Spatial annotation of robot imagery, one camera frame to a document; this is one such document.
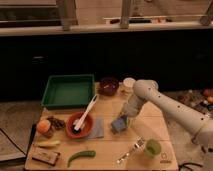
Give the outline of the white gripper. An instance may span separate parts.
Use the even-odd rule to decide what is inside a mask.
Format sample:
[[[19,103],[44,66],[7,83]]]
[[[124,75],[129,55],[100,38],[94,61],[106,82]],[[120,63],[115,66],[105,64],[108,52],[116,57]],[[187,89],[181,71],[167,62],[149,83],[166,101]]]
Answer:
[[[131,128],[134,122],[133,117],[136,117],[140,113],[145,103],[146,100],[144,98],[132,94],[128,101],[124,103],[121,113],[118,114],[117,118],[123,118],[124,115],[127,115],[127,128]]]

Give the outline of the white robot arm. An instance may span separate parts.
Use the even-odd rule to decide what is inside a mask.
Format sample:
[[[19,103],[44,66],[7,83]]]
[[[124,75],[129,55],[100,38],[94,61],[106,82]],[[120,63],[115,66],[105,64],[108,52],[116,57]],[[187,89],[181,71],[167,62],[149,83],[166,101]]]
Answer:
[[[213,152],[213,119],[160,93],[154,80],[137,80],[133,84],[133,93],[124,103],[121,113],[128,117],[136,117],[147,101],[172,117],[208,152]]]

